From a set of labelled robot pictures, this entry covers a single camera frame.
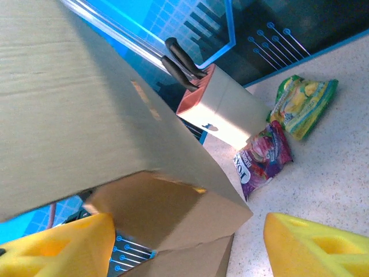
green snack bag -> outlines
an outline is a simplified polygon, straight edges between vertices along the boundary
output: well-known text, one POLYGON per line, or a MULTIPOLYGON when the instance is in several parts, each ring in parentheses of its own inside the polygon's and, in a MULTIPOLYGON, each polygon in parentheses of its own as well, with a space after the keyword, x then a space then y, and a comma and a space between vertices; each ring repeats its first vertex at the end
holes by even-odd
POLYGON ((338 80, 316 82, 293 75, 278 88, 268 121, 281 123, 296 140, 305 138, 334 95, 338 80))

speckled white countertop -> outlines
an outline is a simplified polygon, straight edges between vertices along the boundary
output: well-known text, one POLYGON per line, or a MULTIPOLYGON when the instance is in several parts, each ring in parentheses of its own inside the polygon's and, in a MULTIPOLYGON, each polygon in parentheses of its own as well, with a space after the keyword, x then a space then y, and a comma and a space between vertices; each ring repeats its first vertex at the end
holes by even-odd
MULTIPOLYGON (((248 202, 254 216, 236 232, 227 277, 273 276, 263 242, 268 212, 283 212, 369 236, 369 36, 248 89, 273 105, 280 83, 297 74, 339 80, 335 99, 304 142, 287 136, 294 162, 248 202)), ((204 147, 239 193, 236 150, 209 135, 204 147)))

kitchen knife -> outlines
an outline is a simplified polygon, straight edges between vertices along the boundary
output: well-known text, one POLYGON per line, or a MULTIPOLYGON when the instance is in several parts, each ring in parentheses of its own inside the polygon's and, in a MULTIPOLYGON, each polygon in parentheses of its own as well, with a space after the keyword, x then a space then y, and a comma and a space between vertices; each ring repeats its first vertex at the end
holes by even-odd
POLYGON ((198 87, 194 84, 192 84, 189 79, 187 79, 184 72, 179 68, 178 65, 176 65, 171 59, 169 59, 167 56, 162 56, 161 63, 164 65, 164 67, 168 70, 170 75, 172 75, 181 85, 183 85, 186 89, 188 89, 190 92, 194 92, 198 89, 198 87))
POLYGON ((165 41, 165 46, 172 56, 197 79, 205 77, 207 74, 197 68, 191 57, 181 48, 176 38, 168 38, 165 41))

cardboard box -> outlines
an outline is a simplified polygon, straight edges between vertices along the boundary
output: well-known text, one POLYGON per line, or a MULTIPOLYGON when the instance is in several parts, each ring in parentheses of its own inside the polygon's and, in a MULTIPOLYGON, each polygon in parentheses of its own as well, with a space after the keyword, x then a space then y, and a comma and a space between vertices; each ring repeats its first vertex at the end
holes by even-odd
POLYGON ((0 220, 100 186, 90 211, 158 251, 127 276, 224 276, 252 213, 219 165, 58 0, 0 3, 0 220))

knife block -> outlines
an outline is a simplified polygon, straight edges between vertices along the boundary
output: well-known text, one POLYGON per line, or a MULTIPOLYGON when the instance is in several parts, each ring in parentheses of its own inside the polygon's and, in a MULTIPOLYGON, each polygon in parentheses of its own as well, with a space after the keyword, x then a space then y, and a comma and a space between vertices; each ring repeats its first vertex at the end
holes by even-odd
POLYGON ((191 82, 199 88, 184 93, 176 114, 220 140, 241 149, 265 129, 270 108, 215 64, 208 75, 191 82))

